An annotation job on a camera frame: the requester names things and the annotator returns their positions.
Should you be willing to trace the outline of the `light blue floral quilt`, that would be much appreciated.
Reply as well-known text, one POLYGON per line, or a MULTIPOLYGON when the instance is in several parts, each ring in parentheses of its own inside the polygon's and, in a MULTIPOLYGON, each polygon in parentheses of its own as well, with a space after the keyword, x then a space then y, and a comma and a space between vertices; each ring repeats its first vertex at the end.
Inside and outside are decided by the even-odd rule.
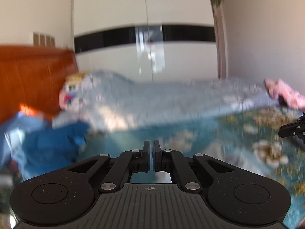
POLYGON ((139 83, 112 72, 88 74, 54 128, 78 120, 93 130, 118 131, 166 125, 273 106, 263 84, 238 77, 139 83))

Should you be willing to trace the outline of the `wooden door frame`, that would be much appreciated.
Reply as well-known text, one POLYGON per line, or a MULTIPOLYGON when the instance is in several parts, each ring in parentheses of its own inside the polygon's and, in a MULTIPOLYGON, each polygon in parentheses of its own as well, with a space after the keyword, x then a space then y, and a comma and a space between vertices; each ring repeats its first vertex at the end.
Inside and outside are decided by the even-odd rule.
POLYGON ((214 31, 217 44, 218 78, 227 77, 227 37, 223 12, 223 4, 214 7, 214 31))

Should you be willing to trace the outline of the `pink blanket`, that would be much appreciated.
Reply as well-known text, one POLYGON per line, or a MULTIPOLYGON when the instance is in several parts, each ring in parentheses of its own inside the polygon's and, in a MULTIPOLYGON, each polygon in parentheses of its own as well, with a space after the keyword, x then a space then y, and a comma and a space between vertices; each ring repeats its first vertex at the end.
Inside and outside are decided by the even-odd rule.
POLYGON ((304 95, 292 89, 283 80, 265 79, 264 83, 272 99, 282 101, 292 109, 304 109, 304 95))

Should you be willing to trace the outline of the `wall switch panel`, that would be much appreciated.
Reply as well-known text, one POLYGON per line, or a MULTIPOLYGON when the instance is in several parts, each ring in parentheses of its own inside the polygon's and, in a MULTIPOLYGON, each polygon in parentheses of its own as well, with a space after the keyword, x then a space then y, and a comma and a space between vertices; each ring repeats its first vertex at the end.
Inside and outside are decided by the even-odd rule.
POLYGON ((39 47, 55 47, 55 38, 51 35, 33 32, 33 45, 39 47))

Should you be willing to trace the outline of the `light blue denim garment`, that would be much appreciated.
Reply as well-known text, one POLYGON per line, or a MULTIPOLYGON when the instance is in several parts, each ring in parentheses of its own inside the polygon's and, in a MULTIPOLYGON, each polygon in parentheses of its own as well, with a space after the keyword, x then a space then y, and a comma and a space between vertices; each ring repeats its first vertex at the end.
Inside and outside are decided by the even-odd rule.
POLYGON ((19 154, 27 133, 46 129, 48 125, 46 120, 22 112, 1 123, 1 169, 19 154))

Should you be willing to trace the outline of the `teal floral bed sheet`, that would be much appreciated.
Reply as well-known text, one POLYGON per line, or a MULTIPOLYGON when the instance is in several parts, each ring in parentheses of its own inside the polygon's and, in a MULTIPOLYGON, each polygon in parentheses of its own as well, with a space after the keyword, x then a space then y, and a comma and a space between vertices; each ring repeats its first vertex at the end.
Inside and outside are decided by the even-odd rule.
POLYGON ((88 134, 76 161, 100 153, 118 157, 133 146, 154 139, 162 149, 178 150, 187 157, 207 154, 284 185, 292 198, 284 224, 297 228, 304 222, 304 148, 289 138, 281 139, 278 130, 295 122, 301 114, 301 111, 270 106, 201 121, 88 134))

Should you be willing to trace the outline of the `colourful cartoon pillow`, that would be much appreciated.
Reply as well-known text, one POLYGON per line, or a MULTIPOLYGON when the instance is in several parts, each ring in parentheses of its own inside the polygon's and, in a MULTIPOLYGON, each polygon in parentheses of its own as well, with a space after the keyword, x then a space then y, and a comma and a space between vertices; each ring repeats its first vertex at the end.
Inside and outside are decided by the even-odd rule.
POLYGON ((86 75, 86 72, 77 72, 66 77, 65 83, 59 92, 59 107, 61 110, 66 110, 71 105, 86 75))

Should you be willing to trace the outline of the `orange wooden headboard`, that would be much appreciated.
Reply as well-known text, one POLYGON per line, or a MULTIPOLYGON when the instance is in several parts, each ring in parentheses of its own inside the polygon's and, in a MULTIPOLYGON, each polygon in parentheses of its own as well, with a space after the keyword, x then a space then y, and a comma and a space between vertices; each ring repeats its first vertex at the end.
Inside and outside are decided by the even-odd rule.
POLYGON ((78 72, 69 49, 1 46, 1 122, 18 112, 51 120, 60 112, 59 92, 78 72))

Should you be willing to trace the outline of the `dark blue garment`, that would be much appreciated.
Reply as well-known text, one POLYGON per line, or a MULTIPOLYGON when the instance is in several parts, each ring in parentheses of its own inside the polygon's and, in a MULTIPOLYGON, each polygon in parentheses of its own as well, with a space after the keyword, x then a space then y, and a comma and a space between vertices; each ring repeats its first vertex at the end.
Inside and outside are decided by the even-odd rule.
POLYGON ((74 164, 86 144, 89 124, 78 121, 27 134, 19 163, 24 180, 74 164))

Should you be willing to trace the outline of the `white black-striped wardrobe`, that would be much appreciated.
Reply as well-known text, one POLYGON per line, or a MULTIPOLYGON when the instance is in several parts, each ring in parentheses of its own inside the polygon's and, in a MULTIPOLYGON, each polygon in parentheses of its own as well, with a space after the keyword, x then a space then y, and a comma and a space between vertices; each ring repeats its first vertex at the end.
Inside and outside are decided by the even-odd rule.
POLYGON ((210 0, 73 0, 81 71, 113 71, 139 82, 215 79, 210 0))

